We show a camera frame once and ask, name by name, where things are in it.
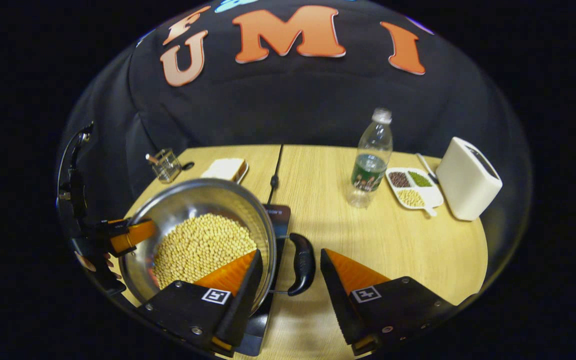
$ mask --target human hand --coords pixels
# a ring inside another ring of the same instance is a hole
[[[90,262],[87,258],[83,257],[82,255],[80,255],[80,253],[78,253],[77,251],[75,251],[75,255],[77,256],[77,260],[79,260],[79,262],[81,263],[81,266],[83,266],[84,268],[88,269],[89,271],[95,272],[97,271],[95,265],[92,264],[92,262]],[[106,265],[108,265],[109,268],[114,268],[115,265],[113,265],[112,262],[110,262],[110,254],[109,253],[105,253],[103,255],[103,257],[105,258],[105,263]],[[112,273],[114,274],[115,278],[117,279],[121,279],[122,276],[119,275],[118,273]]]

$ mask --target letter m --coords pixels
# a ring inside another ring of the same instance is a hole
[[[261,46],[263,38],[282,57],[288,54],[299,34],[302,43],[297,52],[304,57],[338,58],[346,54],[339,45],[333,17],[337,9],[327,6],[302,6],[283,22],[268,10],[256,10],[232,19],[241,29],[241,51],[235,57],[240,64],[268,57],[270,51]]]

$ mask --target black pot handle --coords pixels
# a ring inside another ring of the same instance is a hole
[[[313,244],[303,235],[290,234],[290,240],[294,243],[294,284],[288,289],[288,296],[295,296],[308,290],[315,279],[315,251]]]

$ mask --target wooden table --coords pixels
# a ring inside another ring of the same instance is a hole
[[[279,145],[188,148],[181,164],[194,162],[173,184],[199,178],[217,158],[244,158],[249,171],[240,183],[265,203],[275,172]],[[339,329],[322,273],[320,251],[328,248],[364,264],[388,278],[410,276],[453,305],[482,288],[488,249],[482,223],[460,221],[446,203],[431,218],[423,210],[408,210],[396,200],[384,179],[367,209],[351,207],[344,191],[354,166],[356,148],[285,145],[279,167],[279,187],[272,203],[291,209],[289,232],[307,237],[315,250],[317,273],[309,290],[297,295],[278,294],[272,309],[261,354],[236,359],[354,359]],[[433,170],[440,159],[426,157]],[[393,152],[388,167],[423,169],[410,153]],[[132,216],[168,184],[154,180],[126,213]],[[292,285],[295,248],[286,242],[276,288]],[[112,258],[115,269],[117,259]],[[123,292],[140,306],[130,290]]]

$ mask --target toast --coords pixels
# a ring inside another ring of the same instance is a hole
[[[238,182],[246,173],[248,164],[239,158],[217,159],[210,164],[208,170],[201,174],[202,178],[215,178]]]

